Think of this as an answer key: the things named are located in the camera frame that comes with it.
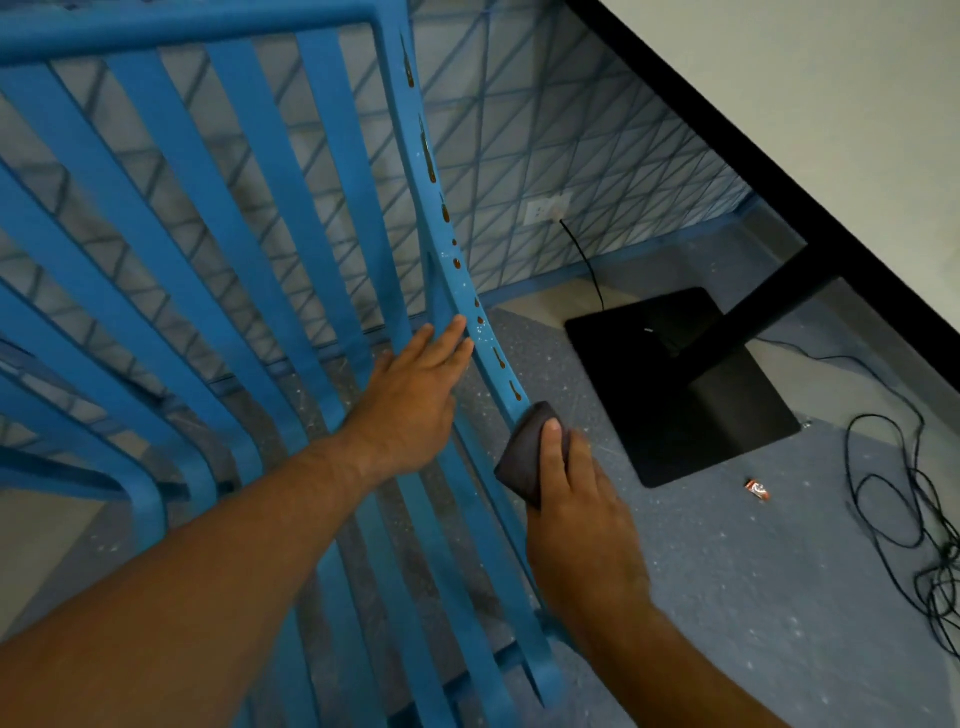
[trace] forearm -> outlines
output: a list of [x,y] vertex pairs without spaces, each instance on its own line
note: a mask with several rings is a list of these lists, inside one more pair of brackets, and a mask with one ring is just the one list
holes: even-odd
[[228,722],[370,461],[315,443],[2,645],[4,722]]
[[783,725],[652,605],[598,620],[574,638],[638,725]]

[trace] blue chair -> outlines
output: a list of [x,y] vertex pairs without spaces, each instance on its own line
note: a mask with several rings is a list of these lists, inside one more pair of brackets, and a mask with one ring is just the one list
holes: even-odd
[[[475,362],[507,425],[513,428],[530,402],[497,344],[450,224],[423,121],[420,82],[403,0],[171,0],[153,5],[101,3],[75,12],[58,7],[5,12],[0,23],[0,91],[69,171],[86,198],[123,235],[170,294],[179,313],[196,327],[270,415],[287,451],[293,453],[307,444],[296,411],[49,61],[88,56],[105,60],[304,388],[318,403],[327,429],[333,431],[344,420],[344,406],[231,197],[157,48],[184,43],[205,45],[353,376],[363,387],[372,370],[370,343],[250,40],[266,34],[296,34],[386,329],[394,349],[399,350],[410,339],[411,326],[338,43],[336,26],[349,23],[367,23],[374,33],[397,144],[416,206],[428,318],[441,328],[454,312],[467,316],[468,334],[476,343]],[[253,438],[218,399],[209,382],[172,348],[6,164],[0,165],[0,229],[217,434],[232,455],[242,483],[262,474]],[[171,426],[155,401],[92,358],[6,284],[0,285],[0,311],[0,330],[10,341],[37,357],[65,382],[64,386],[99,404],[148,441],[176,466],[186,486],[157,484],[137,460],[94,428],[73,419],[3,371],[0,414],[24,424],[59,449],[79,455],[89,470],[0,449],[0,475],[22,487],[55,493],[127,498],[139,549],[163,538],[166,501],[186,499],[194,515],[216,502],[218,483],[201,451]],[[399,490],[468,672],[442,684],[377,496],[370,496],[357,512],[357,523],[414,702],[395,716],[385,715],[344,562],[334,544],[317,566],[317,576],[324,618],[338,660],[340,688],[355,725],[417,721],[430,726],[456,725],[457,701],[469,691],[476,691],[491,724],[516,724],[516,708],[504,686],[503,672],[517,666],[524,668],[545,706],[555,704],[563,691],[563,680],[546,639],[551,633],[549,621],[531,607],[523,586],[524,576],[533,584],[524,555],[523,526],[494,480],[492,465],[477,436],[460,414],[455,429],[494,513],[475,490],[473,478],[452,442],[439,455],[439,465],[516,640],[492,653],[420,477],[412,474],[399,478]],[[322,711],[293,612],[277,640],[272,669],[287,724],[319,725]],[[249,720],[245,710],[237,724]]]

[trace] outlet plate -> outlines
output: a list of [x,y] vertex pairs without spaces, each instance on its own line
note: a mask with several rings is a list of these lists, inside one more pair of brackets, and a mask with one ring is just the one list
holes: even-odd
[[536,200],[530,200],[527,202],[527,211],[523,217],[524,227],[552,222],[555,211],[558,218],[564,217],[570,207],[571,198],[572,195],[569,192],[565,192],[562,195],[540,197]]

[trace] hand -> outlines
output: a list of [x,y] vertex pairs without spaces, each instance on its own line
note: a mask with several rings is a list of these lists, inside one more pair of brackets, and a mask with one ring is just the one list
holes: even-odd
[[634,520],[579,432],[564,468],[556,420],[540,435],[540,510],[527,508],[527,558],[551,611],[586,653],[652,610]]
[[429,463],[446,445],[456,400],[450,394],[473,354],[460,337],[467,319],[457,315],[430,343],[433,326],[421,328],[400,354],[381,355],[363,397],[338,433],[358,449],[373,486]]

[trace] sanding block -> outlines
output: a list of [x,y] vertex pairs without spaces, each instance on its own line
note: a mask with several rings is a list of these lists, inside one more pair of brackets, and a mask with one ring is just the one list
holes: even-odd
[[570,454],[570,433],[550,403],[539,401],[520,418],[500,462],[493,469],[497,480],[537,510],[540,510],[540,431],[547,420],[554,417],[563,430],[566,464]]

